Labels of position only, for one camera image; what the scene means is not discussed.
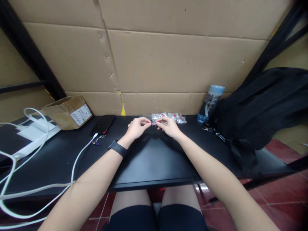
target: person's left hand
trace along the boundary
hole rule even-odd
[[[151,121],[145,117],[135,118],[129,125],[125,134],[131,141],[140,137],[143,132],[151,126]]]

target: forearm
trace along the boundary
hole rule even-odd
[[[239,190],[246,192],[229,169],[187,136],[181,136],[179,143],[203,181],[222,203],[232,203],[238,197]]]
[[[237,230],[278,230],[229,169],[185,135],[178,142],[202,180],[229,211]]]
[[[123,137],[118,144],[127,149],[131,142]],[[122,159],[114,150],[106,152],[65,192],[40,230],[79,230],[104,196]]]

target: desk surface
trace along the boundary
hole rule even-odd
[[[76,166],[75,179],[107,151],[107,147],[113,140],[118,140],[125,134],[127,125],[135,117],[116,117],[106,137],[99,140],[100,146],[90,144],[80,156]],[[92,136],[89,135],[89,132],[99,118],[99,116],[92,117],[77,130],[60,131],[47,141],[41,151],[14,174],[7,193],[69,182],[74,161],[80,150],[91,140]],[[187,116],[186,119],[187,124],[179,124],[180,130],[223,163],[235,176],[242,178],[243,175],[235,165],[228,146],[215,134],[202,130],[202,124],[197,122],[196,116]],[[0,127],[0,134],[4,137],[0,150],[10,154],[21,148],[16,147],[19,143],[26,142],[22,140],[22,137],[13,134],[13,130],[14,127],[9,127],[9,125]],[[15,141],[15,146],[12,146],[12,139]],[[257,151],[256,156],[259,161],[259,169],[264,175],[291,171],[286,164],[265,149]],[[8,172],[3,173],[0,179],[7,174]],[[163,131],[151,127],[129,147],[129,155],[123,159],[109,190],[141,189],[153,185],[172,186],[200,181],[200,176],[181,146]],[[52,188],[39,192],[38,195],[57,194],[61,191],[62,188]]]

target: keychain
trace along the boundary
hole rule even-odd
[[[101,135],[100,137],[98,137],[95,141],[92,142],[92,144],[95,144],[96,146],[99,146],[99,143],[97,142],[98,139],[102,139],[104,138],[106,135]]]

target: person's right hand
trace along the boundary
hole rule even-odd
[[[172,137],[175,140],[184,135],[178,128],[176,122],[170,117],[159,118],[159,120],[156,122],[156,125],[158,126],[158,130],[161,128],[168,136]]]

